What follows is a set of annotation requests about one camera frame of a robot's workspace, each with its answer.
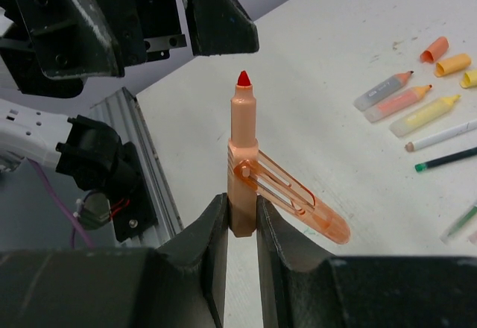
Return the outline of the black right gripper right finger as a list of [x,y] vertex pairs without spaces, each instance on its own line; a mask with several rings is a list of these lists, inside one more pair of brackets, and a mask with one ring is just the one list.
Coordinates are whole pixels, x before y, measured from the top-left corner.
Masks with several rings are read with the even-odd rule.
[[471,256],[336,256],[257,201],[265,327],[474,327]]

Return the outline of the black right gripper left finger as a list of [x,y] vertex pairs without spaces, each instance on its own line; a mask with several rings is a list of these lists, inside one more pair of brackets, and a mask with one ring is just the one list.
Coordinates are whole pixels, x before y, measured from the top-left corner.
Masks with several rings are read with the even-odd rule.
[[1,255],[3,327],[222,327],[226,195],[157,249]]

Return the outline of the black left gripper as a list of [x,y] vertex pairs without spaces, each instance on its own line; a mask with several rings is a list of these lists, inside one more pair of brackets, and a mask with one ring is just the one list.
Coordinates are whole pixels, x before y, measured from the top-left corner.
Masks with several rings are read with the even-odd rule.
[[[183,0],[194,56],[252,54],[256,25],[239,0]],[[27,95],[74,98],[94,77],[165,60],[186,46],[175,0],[1,0],[1,64]]]

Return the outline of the orange clear highlighter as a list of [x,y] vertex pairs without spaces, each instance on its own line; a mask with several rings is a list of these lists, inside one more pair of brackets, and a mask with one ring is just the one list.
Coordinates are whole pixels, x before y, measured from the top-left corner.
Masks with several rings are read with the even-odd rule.
[[256,138],[256,98],[246,71],[238,76],[230,113],[227,197],[229,227],[234,236],[249,237],[255,232],[256,205],[262,196],[332,242],[348,243],[351,232],[343,217],[260,151]]

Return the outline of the white pen with tan cap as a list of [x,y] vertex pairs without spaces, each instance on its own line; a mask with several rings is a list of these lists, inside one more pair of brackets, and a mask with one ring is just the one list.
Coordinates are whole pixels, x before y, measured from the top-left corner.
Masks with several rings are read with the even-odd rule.
[[408,142],[405,144],[404,149],[409,153],[419,151],[421,149],[436,145],[456,136],[460,136],[461,134],[473,131],[476,129],[476,125],[477,120],[473,119],[463,124],[459,124],[454,127],[442,130],[441,132],[435,133],[431,136],[427,136],[425,138],[418,139],[413,142]]

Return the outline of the dark green thin pen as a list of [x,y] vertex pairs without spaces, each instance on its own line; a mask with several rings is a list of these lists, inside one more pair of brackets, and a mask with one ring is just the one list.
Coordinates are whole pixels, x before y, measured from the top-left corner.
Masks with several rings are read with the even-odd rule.
[[476,220],[476,202],[473,203],[469,209],[460,215],[451,225],[448,227],[440,237],[440,240],[447,244],[451,240],[455,239],[463,230]]

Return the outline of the white marker with peach tip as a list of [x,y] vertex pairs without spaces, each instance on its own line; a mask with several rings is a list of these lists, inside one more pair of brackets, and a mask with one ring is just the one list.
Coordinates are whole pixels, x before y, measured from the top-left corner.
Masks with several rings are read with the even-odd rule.
[[357,97],[357,99],[353,102],[353,106],[357,110],[364,112],[373,105],[378,104],[383,99],[403,88],[413,74],[414,71],[407,71],[390,76],[383,82],[375,85],[363,95]]

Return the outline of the orange highlighter marker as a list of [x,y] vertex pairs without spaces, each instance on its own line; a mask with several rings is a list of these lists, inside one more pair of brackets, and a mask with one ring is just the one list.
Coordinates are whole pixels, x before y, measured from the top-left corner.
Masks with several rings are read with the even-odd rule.
[[421,101],[432,88],[431,84],[408,88],[368,108],[364,117],[370,123],[378,122]]

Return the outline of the green clear pen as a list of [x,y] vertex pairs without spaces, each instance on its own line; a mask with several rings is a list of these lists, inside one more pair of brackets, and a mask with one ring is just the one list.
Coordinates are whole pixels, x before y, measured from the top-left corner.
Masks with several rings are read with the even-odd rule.
[[440,167],[442,165],[446,165],[446,164],[454,163],[454,162],[457,162],[457,161],[465,160],[465,159],[468,159],[470,157],[475,157],[476,154],[477,154],[477,148],[476,147],[469,148],[467,150],[459,151],[459,152],[456,152],[454,154],[449,154],[449,155],[446,155],[444,157],[439,157],[439,158],[429,160],[429,161],[426,161],[426,162],[423,162],[423,163],[418,163],[414,166],[414,170],[417,173],[420,173],[420,172],[426,171],[428,169],[437,168],[437,167]]

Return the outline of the yellow highlighter marker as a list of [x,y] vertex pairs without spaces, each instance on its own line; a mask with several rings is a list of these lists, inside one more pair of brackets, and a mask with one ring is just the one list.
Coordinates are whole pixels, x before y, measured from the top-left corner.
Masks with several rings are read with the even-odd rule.
[[389,127],[396,137],[404,137],[449,113],[460,100],[460,95],[441,97],[396,120]]

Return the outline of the yellow marker cap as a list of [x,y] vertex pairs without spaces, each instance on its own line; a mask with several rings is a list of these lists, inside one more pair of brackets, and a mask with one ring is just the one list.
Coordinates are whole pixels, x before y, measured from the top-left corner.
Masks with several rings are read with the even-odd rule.
[[463,89],[477,87],[477,69],[466,71],[461,79],[460,86]]

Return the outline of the peach marker cap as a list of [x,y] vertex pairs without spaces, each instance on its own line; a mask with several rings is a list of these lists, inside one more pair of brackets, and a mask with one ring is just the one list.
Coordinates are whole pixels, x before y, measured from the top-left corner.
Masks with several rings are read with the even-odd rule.
[[446,37],[438,37],[420,55],[421,63],[436,63],[449,49]]

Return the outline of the orange marker cap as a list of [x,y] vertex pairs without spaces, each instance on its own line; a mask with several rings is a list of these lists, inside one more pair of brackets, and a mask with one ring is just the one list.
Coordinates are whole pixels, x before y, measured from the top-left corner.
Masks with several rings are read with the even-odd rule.
[[436,62],[434,75],[437,78],[442,78],[466,69],[471,63],[472,59],[468,54],[456,54]]

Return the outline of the thin orange pen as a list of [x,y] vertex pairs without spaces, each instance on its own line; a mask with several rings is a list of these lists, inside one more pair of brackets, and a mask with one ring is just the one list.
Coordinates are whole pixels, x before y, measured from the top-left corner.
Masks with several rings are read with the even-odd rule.
[[475,231],[472,235],[468,237],[468,242],[472,243],[473,245],[477,245],[477,232]]

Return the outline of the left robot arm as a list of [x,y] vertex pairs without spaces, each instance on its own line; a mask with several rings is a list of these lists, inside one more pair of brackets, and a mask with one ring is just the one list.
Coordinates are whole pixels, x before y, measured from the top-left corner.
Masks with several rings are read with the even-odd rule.
[[[74,98],[90,78],[121,78],[131,66],[166,60],[190,47],[195,56],[259,50],[256,26],[238,0],[1,0],[10,26],[1,59],[20,92]],[[180,230],[167,183],[137,116],[47,113],[1,103],[1,167],[20,158],[74,179],[105,207],[82,204],[70,215],[84,235],[112,224],[124,242],[149,230]]]

